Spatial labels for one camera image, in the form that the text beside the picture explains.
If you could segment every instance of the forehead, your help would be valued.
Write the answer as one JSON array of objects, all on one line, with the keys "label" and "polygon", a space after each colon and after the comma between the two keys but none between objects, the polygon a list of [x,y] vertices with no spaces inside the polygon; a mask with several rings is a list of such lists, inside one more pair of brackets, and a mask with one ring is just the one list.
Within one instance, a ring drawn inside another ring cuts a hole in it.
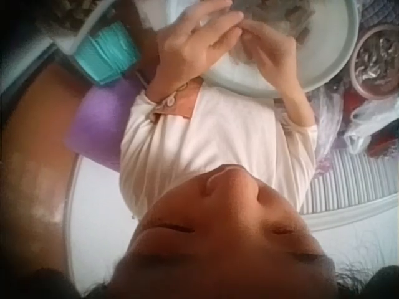
[{"label": "forehead", "polygon": [[283,256],[269,257],[242,256],[234,260],[228,255],[219,260],[145,257],[138,262],[124,259],[117,267],[110,291],[118,295],[115,298],[137,294],[137,298],[142,299],[264,298],[271,295],[313,298],[312,293],[319,293],[320,289],[332,289],[334,277],[320,269],[320,265],[306,265],[288,257],[284,261]]}]

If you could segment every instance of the dried fish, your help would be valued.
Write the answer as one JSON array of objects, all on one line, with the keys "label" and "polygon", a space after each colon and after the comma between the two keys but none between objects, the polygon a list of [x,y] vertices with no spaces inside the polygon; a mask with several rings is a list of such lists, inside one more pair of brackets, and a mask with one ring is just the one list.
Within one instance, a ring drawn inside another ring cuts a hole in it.
[{"label": "dried fish", "polygon": [[355,75],[359,83],[383,86],[398,73],[399,38],[379,32],[371,36],[358,53]]}]

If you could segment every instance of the closed eye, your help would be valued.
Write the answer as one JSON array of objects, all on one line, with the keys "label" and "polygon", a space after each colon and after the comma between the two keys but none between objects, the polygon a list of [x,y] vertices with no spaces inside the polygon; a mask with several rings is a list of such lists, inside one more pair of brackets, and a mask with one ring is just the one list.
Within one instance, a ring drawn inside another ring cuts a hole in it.
[{"label": "closed eye", "polygon": [[167,224],[167,223],[157,225],[156,227],[163,227],[165,229],[171,229],[171,230],[175,230],[177,232],[185,232],[187,234],[191,234],[191,233],[193,233],[195,231],[194,229],[191,229],[189,227],[183,227],[183,226],[180,226],[180,225]]},{"label": "closed eye", "polygon": [[288,235],[295,233],[295,231],[288,227],[274,227],[272,229],[272,233],[275,235]]}]

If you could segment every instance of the wooden floor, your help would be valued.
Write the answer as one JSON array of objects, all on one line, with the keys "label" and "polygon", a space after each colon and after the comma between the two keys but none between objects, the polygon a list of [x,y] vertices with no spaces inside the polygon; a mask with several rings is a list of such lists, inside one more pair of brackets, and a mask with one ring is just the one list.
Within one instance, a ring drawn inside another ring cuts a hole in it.
[{"label": "wooden floor", "polygon": [[88,89],[52,64],[2,131],[0,240],[21,274],[42,267],[67,273],[64,206],[76,155],[63,139]]}]

